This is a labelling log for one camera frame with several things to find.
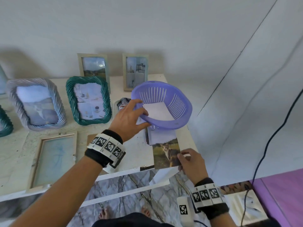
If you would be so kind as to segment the person's left forearm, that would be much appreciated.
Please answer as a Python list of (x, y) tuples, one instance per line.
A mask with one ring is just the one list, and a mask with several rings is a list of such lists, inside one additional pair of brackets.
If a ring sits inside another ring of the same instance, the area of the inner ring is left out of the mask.
[(82, 157), (9, 227), (66, 227), (108, 163), (105, 156)]

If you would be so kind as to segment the purple mat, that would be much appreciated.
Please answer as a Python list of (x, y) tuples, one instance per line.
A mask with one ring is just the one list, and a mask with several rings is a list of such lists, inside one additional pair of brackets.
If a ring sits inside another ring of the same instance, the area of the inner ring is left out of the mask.
[(253, 189), (282, 227), (303, 227), (303, 169), (255, 179)]

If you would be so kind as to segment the stack of photo prints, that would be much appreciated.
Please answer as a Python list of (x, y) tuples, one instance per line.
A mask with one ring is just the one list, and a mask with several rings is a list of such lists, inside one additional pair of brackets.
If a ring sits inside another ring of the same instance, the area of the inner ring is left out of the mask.
[(175, 130), (164, 130), (150, 126), (145, 129), (146, 143), (150, 146), (155, 144), (164, 144), (177, 139)]

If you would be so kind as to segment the patterned cloth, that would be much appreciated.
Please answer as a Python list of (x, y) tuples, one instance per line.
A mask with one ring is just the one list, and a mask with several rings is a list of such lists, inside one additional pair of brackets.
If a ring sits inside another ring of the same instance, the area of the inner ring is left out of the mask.
[(223, 195), (243, 192), (249, 189), (252, 189), (252, 184), (249, 181), (243, 181), (243, 182), (229, 184), (220, 187), (220, 190)]

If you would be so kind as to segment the empty wooden glass frame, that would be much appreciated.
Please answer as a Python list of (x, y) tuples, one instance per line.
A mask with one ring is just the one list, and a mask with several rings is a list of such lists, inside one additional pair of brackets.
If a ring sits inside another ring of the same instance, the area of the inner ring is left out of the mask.
[(49, 189), (76, 162), (77, 131), (40, 138), (25, 193)]

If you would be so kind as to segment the person's dark clothing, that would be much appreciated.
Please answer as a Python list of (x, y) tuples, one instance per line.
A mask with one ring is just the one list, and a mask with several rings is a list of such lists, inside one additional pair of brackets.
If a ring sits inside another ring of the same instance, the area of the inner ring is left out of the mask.
[(119, 218), (100, 219), (92, 227), (175, 227), (155, 221), (142, 213), (134, 212)]

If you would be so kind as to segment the white paper sheet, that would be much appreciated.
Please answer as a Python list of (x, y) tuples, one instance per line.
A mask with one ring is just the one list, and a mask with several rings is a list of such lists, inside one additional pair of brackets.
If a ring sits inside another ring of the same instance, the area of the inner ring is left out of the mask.
[(143, 104), (143, 107), (147, 110), (149, 118), (161, 121), (174, 120), (164, 102)]

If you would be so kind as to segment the person's right hand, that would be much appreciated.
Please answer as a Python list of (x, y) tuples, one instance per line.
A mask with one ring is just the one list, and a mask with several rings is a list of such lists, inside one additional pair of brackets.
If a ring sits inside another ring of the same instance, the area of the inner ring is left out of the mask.
[(193, 183), (193, 185), (196, 185), (203, 179), (208, 178), (205, 161), (200, 153), (189, 148), (182, 150), (179, 154), (187, 156), (187, 164), (185, 166), (184, 174)]

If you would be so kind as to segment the purple plastic basket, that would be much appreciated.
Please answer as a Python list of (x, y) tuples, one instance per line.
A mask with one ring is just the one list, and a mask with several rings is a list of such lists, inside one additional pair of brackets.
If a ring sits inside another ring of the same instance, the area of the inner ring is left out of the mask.
[(143, 103), (137, 104), (135, 110), (143, 107), (143, 104), (164, 102), (173, 116), (172, 121), (161, 121), (149, 118), (146, 115), (140, 117), (159, 129), (176, 130), (185, 126), (192, 114), (192, 104), (177, 87), (161, 81), (147, 81), (131, 92), (131, 99), (140, 99)]

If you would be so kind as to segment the folded white paper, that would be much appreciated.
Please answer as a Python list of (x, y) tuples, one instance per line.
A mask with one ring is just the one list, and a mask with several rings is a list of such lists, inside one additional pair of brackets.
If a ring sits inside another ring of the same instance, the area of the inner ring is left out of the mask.
[(163, 168), (159, 169), (153, 179), (150, 181), (149, 185), (154, 185), (157, 183), (161, 183), (163, 181), (166, 181), (176, 175), (179, 172), (179, 167), (169, 167), (169, 168)]

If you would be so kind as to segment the cat photo print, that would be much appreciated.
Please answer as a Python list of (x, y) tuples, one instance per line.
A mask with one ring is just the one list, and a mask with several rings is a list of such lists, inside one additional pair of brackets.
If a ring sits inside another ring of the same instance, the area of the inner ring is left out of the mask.
[(177, 155), (180, 153), (180, 147), (177, 138), (164, 143), (152, 145), (154, 168), (156, 170), (178, 167), (181, 165)]

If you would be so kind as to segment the person's right forearm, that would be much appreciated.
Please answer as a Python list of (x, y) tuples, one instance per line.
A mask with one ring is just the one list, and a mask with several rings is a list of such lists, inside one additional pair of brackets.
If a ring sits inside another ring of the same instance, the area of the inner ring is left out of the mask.
[(208, 219), (210, 221), (211, 227), (237, 227), (228, 211), (216, 211), (214, 214), (210, 215)]

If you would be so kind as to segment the white table rail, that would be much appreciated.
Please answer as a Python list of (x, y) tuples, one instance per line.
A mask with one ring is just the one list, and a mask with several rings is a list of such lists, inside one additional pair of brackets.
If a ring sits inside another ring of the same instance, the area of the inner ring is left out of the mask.
[(131, 195), (131, 194), (136, 194), (136, 193), (144, 192), (144, 191), (147, 191), (147, 190), (152, 190), (152, 189), (155, 189), (155, 188), (158, 188), (158, 187), (167, 186), (169, 184), (170, 184), (170, 181), (169, 181), (169, 179), (167, 179), (163, 182), (159, 182), (159, 183), (156, 183), (156, 184), (153, 184), (153, 185), (150, 185), (150, 186), (140, 187), (140, 188), (136, 188), (136, 189), (129, 190), (129, 191), (123, 191), (123, 192), (120, 192), (120, 193), (117, 193), (117, 194), (112, 194), (112, 195), (107, 195), (107, 196), (100, 197), (100, 198), (91, 199), (91, 200), (88, 200), (88, 201), (84, 201), (82, 203), (82, 205), (80, 206), (80, 208), (85, 207), (85, 206), (89, 206), (89, 205), (93, 205), (93, 204), (96, 204), (96, 203), (101, 203), (101, 202), (105, 202), (105, 201), (108, 201), (108, 200), (124, 197), (124, 196)]

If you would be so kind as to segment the beige frame with tower photo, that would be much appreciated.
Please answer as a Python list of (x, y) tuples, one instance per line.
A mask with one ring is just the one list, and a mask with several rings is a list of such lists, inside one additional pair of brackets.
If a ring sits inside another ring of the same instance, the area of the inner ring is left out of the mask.
[(122, 54), (124, 91), (132, 91), (138, 85), (148, 81), (148, 61), (148, 55)]

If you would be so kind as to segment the black marker wristband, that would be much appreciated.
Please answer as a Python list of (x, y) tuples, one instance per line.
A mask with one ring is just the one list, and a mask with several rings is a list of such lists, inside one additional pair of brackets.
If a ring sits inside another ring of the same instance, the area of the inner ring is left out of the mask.
[(208, 220), (212, 220), (222, 214), (229, 212), (219, 188), (210, 178), (199, 181), (191, 189), (191, 198), (197, 211), (203, 212)]
[(125, 147), (116, 138), (118, 138), (116, 133), (104, 131), (100, 137), (101, 151), (87, 148), (85, 150), (85, 156), (101, 165), (108, 174), (117, 172), (119, 164), (126, 155)]

